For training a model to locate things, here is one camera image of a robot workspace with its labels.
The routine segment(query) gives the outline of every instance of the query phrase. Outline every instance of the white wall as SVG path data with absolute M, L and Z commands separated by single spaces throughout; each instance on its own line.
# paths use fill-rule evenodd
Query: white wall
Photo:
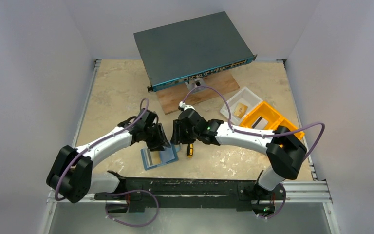
M 0 0 L 0 233 L 37 233 L 92 67 L 62 0 Z
M 93 56 L 140 59 L 133 33 L 226 11 L 258 60 L 290 55 L 319 0 L 65 0 Z
M 374 0 L 322 0 L 287 71 L 302 123 L 326 123 L 313 161 L 342 233 L 374 233 Z

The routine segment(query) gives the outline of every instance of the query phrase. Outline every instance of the marble-patterned surface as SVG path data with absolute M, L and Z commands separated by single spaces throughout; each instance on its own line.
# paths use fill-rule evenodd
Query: marble-patterned surface
M 240 87 L 247 87 L 276 110 L 297 124 L 293 96 L 282 63 L 253 62 L 230 70 Z M 148 93 L 149 80 L 141 60 L 106 60 L 101 62 L 87 112 L 78 137 L 77 145 L 83 145 L 106 134 L 117 123 L 138 114 L 140 100 L 150 100 L 150 110 L 157 112 L 167 138 L 171 138 L 172 120 L 179 112 L 164 115 L 155 93 Z M 230 98 L 236 91 L 227 94 Z M 206 119 L 224 119 L 219 112 L 223 106 L 221 98 L 195 105 Z M 266 156 L 257 152 L 233 147 L 194 144 L 193 158 L 185 155 L 186 146 L 179 153 L 179 161 L 144 170 L 140 149 L 146 145 L 137 143 L 120 150 L 101 162 L 95 172 L 114 170 L 122 176 L 212 178 L 212 179 L 256 179 L 260 171 L 270 165 Z M 304 162 L 297 180 L 312 180 L 307 161 Z

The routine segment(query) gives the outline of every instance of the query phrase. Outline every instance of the wooden block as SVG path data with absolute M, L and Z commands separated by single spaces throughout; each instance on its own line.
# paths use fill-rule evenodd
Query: wooden block
M 207 86 L 211 86 L 218 90 L 220 93 L 227 94 L 232 91 L 240 89 L 239 84 L 233 78 L 229 71 L 216 73 L 204 78 Z M 185 84 L 179 84 L 167 89 L 157 91 L 158 100 L 163 108 L 164 114 L 178 111 L 178 104 L 184 99 L 189 92 Z M 187 97 L 186 103 L 194 105 L 219 95 L 211 89 L 204 89 Z

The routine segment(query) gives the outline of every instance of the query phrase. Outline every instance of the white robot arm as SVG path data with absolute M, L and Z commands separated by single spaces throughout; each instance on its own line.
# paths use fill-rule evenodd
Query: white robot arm
M 182 111 L 173 122 L 173 144 L 190 144 L 199 140 L 204 144 L 233 145 L 266 155 L 271 163 L 258 178 L 257 186 L 267 192 L 274 190 L 285 179 L 296 179 L 306 155 L 306 147 L 294 136 L 263 137 L 289 132 L 279 126 L 276 130 L 257 130 L 233 126 L 234 130 L 257 133 L 253 136 L 235 132 L 227 122 L 218 119 L 206 121 L 192 106 L 180 102 Z

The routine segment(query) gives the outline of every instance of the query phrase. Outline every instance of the clear plastic container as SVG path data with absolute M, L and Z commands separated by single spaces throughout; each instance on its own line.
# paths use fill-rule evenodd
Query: clear plastic container
M 231 123 L 234 125 L 239 125 L 242 120 L 254 110 L 263 100 L 257 96 L 255 93 L 250 91 L 247 87 L 242 88 L 239 90 L 234 96 L 232 96 L 229 100 L 227 100 L 227 103 L 230 107 L 231 111 Z M 242 117 L 237 117 L 234 115 L 236 107 L 238 104 L 242 104 L 244 106 L 247 106 L 247 110 L 245 111 L 245 114 L 242 115 Z M 228 118 L 228 111 L 226 105 L 223 105 L 223 107 L 220 110 L 220 113 L 226 118 Z

